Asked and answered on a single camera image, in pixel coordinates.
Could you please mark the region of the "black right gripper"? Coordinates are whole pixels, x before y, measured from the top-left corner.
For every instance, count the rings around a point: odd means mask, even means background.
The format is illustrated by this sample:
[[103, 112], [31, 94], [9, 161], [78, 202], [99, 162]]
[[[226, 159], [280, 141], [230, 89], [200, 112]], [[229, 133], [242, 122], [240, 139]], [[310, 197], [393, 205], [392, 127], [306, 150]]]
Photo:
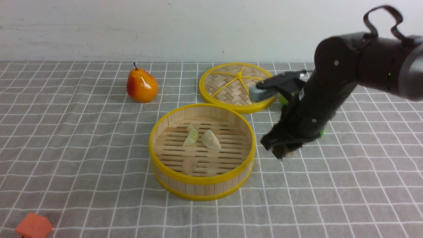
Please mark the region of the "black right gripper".
[[290, 149], [319, 138], [320, 130], [331, 119], [330, 99], [296, 99], [282, 106], [281, 117], [260, 143], [271, 149], [278, 160], [283, 160]]

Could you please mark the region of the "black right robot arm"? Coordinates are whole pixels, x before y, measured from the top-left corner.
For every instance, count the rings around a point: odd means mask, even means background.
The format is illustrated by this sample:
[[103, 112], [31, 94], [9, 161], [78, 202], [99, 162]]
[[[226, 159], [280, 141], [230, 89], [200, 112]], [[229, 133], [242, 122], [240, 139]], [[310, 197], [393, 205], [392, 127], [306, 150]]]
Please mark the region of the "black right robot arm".
[[251, 99], [263, 101], [281, 94], [288, 104], [279, 122], [261, 139], [275, 156], [316, 140], [338, 108], [358, 86], [422, 101], [422, 36], [398, 30], [401, 13], [390, 5], [364, 15], [368, 32], [332, 36], [319, 43], [315, 69], [307, 81], [305, 70], [278, 74], [250, 89]]

